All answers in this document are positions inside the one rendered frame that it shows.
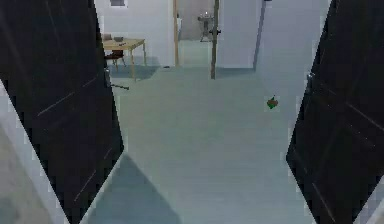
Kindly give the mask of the black room door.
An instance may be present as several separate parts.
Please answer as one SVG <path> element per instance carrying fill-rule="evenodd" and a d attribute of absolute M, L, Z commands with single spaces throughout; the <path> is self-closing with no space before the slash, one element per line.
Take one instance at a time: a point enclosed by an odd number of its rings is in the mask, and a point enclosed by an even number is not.
<path fill-rule="evenodd" d="M 384 0 L 332 0 L 286 161 L 315 224 L 366 223 L 384 176 Z"/>
<path fill-rule="evenodd" d="M 80 224 L 123 152 L 94 0 L 0 0 L 0 80 Z"/>

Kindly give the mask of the grey side table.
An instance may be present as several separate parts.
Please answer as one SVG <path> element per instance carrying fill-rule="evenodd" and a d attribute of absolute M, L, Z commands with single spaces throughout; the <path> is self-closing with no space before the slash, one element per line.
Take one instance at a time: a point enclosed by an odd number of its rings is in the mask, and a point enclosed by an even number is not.
<path fill-rule="evenodd" d="M 198 16 L 198 21 L 200 22 L 200 28 L 201 28 L 201 42 L 210 42 L 211 41 L 211 23 L 214 21 L 214 17 L 209 14 L 208 12 L 205 12 L 203 14 L 200 14 Z"/>

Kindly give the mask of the dark red chair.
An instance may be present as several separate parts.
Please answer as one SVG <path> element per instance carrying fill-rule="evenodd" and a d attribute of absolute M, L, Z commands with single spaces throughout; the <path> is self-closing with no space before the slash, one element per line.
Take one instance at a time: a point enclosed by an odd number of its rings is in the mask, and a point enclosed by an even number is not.
<path fill-rule="evenodd" d="M 111 34 L 102 34 L 101 37 L 102 37 L 103 41 L 108 41 L 108 40 L 112 39 L 112 35 Z M 110 54 L 105 56 L 105 59 L 106 60 L 111 60 L 112 64 L 115 67 L 118 67 L 117 61 L 119 59 L 121 59 L 122 62 L 124 63 L 124 53 L 123 53 L 122 50 L 113 50 Z"/>

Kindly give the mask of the light wooden table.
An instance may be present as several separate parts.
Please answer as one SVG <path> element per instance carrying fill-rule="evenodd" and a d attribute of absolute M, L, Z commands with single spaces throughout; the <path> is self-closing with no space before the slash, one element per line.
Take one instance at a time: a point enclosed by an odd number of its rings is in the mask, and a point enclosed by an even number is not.
<path fill-rule="evenodd" d="M 113 50 L 122 50 L 123 53 L 125 51 L 129 52 L 130 55 L 130 68 L 131 68 L 131 77 L 133 79 L 136 79 L 135 76 L 135 62 L 134 62 L 134 56 L 133 51 L 138 48 L 142 47 L 143 50 L 143 62 L 144 65 L 147 65 L 147 58 L 146 58 L 146 43 L 144 39 L 132 39 L 132 38 L 124 38 L 122 42 L 116 42 L 114 39 L 103 41 L 103 47 L 105 50 L 109 50 L 110 53 Z"/>

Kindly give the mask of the brown wooden room door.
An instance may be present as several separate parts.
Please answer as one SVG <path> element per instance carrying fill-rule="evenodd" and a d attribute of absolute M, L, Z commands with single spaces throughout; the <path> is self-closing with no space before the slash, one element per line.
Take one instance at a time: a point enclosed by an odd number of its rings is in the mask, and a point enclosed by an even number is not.
<path fill-rule="evenodd" d="M 218 30 L 219 23 L 219 8 L 220 0 L 214 1 L 214 24 L 212 30 Z M 217 60 L 217 36 L 215 33 L 212 35 L 212 61 L 211 61 L 211 79 L 215 80 L 216 78 L 216 60 Z"/>

